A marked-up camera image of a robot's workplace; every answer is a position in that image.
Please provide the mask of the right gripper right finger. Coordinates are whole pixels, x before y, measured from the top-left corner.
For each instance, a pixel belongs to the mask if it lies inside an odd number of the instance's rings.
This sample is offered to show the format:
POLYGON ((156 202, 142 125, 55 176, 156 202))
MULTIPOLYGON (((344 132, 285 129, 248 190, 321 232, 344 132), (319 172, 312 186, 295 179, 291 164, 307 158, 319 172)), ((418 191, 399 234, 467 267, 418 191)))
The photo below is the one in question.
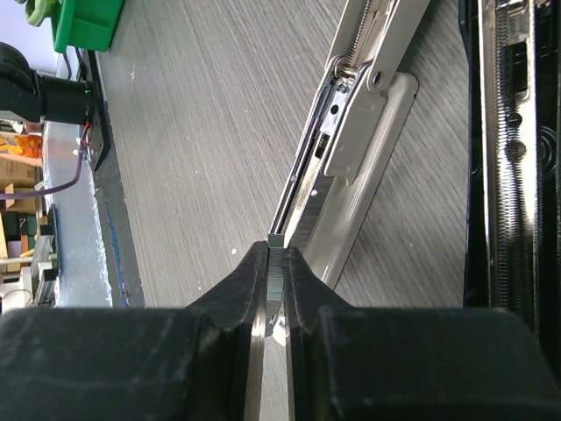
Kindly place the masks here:
POLYGON ((283 277, 291 419, 559 419, 560 388, 512 313, 354 307, 295 248, 283 277))

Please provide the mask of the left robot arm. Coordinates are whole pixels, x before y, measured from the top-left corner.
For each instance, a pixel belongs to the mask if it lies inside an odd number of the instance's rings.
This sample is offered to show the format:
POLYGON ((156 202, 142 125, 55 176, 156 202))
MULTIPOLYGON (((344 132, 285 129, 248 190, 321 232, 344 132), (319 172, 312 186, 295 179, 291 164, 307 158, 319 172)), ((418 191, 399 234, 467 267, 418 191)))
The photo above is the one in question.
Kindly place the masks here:
POLYGON ((40 75, 13 46, 1 45, 1 118, 83 125, 96 110, 87 82, 40 75))

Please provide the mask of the grey staple strip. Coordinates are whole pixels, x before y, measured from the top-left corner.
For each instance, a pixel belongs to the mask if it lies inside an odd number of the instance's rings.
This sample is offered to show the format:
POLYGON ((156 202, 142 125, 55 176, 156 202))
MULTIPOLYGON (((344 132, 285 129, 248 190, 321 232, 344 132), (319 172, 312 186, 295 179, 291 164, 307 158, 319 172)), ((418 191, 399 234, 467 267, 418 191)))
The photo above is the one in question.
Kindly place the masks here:
POLYGON ((284 235, 269 233, 267 237, 267 292, 266 314, 270 325, 280 311, 283 298, 283 259, 285 254, 284 235))

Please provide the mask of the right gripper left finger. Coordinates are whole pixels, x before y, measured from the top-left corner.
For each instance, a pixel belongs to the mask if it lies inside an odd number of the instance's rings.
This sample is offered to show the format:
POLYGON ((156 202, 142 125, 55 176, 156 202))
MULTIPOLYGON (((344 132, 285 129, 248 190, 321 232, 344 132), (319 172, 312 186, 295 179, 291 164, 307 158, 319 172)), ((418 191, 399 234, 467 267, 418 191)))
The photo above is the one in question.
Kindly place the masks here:
POLYGON ((4 420, 256 420, 268 247, 185 308, 1 318, 4 420))

